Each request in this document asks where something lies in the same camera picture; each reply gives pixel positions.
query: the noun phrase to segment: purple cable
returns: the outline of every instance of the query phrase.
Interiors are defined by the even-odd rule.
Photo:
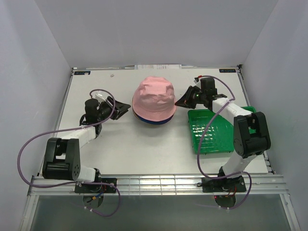
[[[87,125],[87,126],[84,126],[84,127],[68,128],[68,129],[62,129],[62,130],[54,130],[54,131],[43,132],[43,133],[41,133],[41,134],[39,134],[39,135],[36,135],[36,136],[32,137],[31,139],[29,139],[29,140],[21,147],[21,149],[20,149],[20,151],[19,151],[19,153],[18,153],[18,156],[17,156],[17,170],[18,170],[18,173],[19,173],[21,179],[22,179],[27,185],[29,185],[29,186],[31,186],[31,187],[35,187],[35,188],[43,188],[43,189],[46,189],[46,188],[54,188],[54,187],[58,187],[58,186],[62,186],[62,185],[75,184],[75,183],[76,183],[76,181],[69,181],[69,182],[65,182],[65,183],[61,183],[61,184],[54,184],[54,185],[39,185],[39,184],[33,184],[33,183],[29,182],[29,181],[25,178],[25,176],[23,175],[23,173],[22,173],[22,171],[21,171],[21,167],[20,167],[20,158],[21,158],[21,154],[22,154],[23,150],[25,149],[25,147],[26,147],[31,141],[35,140],[35,139],[38,138],[38,137],[41,137],[41,136],[44,136],[44,135],[48,135],[48,134],[52,134],[52,133],[57,133],[57,132],[74,131],[74,130],[80,130],[80,129],[83,129],[83,128],[89,128],[89,127],[92,127],[92,126],[100,125],[100,124],[106,122],[108,119],[110,119],[110,117],[112,116],[113,112],[115,111],[115,107],[116,107],[116,103],[115,103],[115,102],[116,102],[116,100],[115,100],[114,96],[113,96],[110,92],[108,92],[108,91],[106,91],[106,90],[103,90],[103,89],[94,89],[94,90],[90,91],[90,97],[92,98],[92,93],[93,93],[94,91],[98,91],[98,90],[108,93],[108,94],[112,97],[112,100],[113,100],[113,103],[114,103],[110,115],[109,115],[105,120],[100,121],[100,122],[95,123],[95,124]],[[118,209],[119,209],[119,207],[120,207],[120,202],[121,202],[121,194],[120,194],[120,191],[118,190],[118,188],[117,188],[116,186],[114,186],[114,185],[112,185],[112,184],[108,184],[108,183],[87,183],[87,182],[84,182],[84,184],[99,184],[99,185],[108,185],[108,186],[110,186],[110,187],[113,187],[113,188],[117,191],[118,196],[119,196],[118,205],[117,205],[117,207],[116,207],[116,210],[115,210],[113,213],[109,214],[109,215],[104,215],[104,214],[100,214],[100,215],[103,216],[103,217],[109,217],[109,216],[112,216],[114,213],[116,213],[116,212],[118,211]]]
[[[242,203],[244,203],[244,201],[247,199],[247,197],[248,197],[248,195],[249,195],[249,193],[250,193],[251,186],[252,186],[252,179],[251,179],[250,174],[249,174],[248,172],[234,172],[234,173],[228,174],[228,175],[223,176],[223,177],[210,177],[209,175],[207,175],[205,172],[202,171],[201,165],[200,165],[200,152],[201,152],[202,141],[203,141],[203,139],[204,139],[204,136],[205,136],[205,134],[206,134],[208,128],[210,127],[210,125],[212,124],[212,122],[214,121],[214,119],[222,112],[222,110],[225,109],[231,101],[234,101],[234,100],[235,100],[235,96],[234,96],[232,90],[229,88],[229,86],[228,86],[225,82],[223,82],[222,80],[220,80],[219,78],[217,78],[217,77],[215,77],[215,76],[202,76],[202,77],[212,77],[212,78],[214,78],[214,79],[217,79],[219,82],[221,82],[223,85],[226,86],[226,88],[229,90],[230,94],[232,95],[232,98],[229,99],[229,101],[226,102],[226,103],[215,113],[215,115],[214,115],[214,116],[211,118],[211,120],[208,122],[208,124],[207,124],[205,130],[204,130],[203,133],[202,133],[202,136],[201,136],[201,138],[200,138],[199,145],[198,145],[198,152],[197,152],[197,164],[198,164],[198,168],[199,168],[199,171],[201,172],[202,175],[204,175],[206,178],[209,178],[209,179],[211,179],[211,180],[221,180],[221,179],[225,179],[225,178],[232,177],[232,176],[235,176],[235,175],[238,175],[238,174],[243,174],[243,173],[245,173],[245,174],[248,175],[249,180],[250,180],[250,183],[249,183],[249,188],[248,188],[247,194],[245,195],[244,199],[243,199],[239,204],[237,204],[237,205],[235,205],[234,207],[231,207],[231,208],[230,208],[230,209],[235,209],[235,208],[239,207]]]

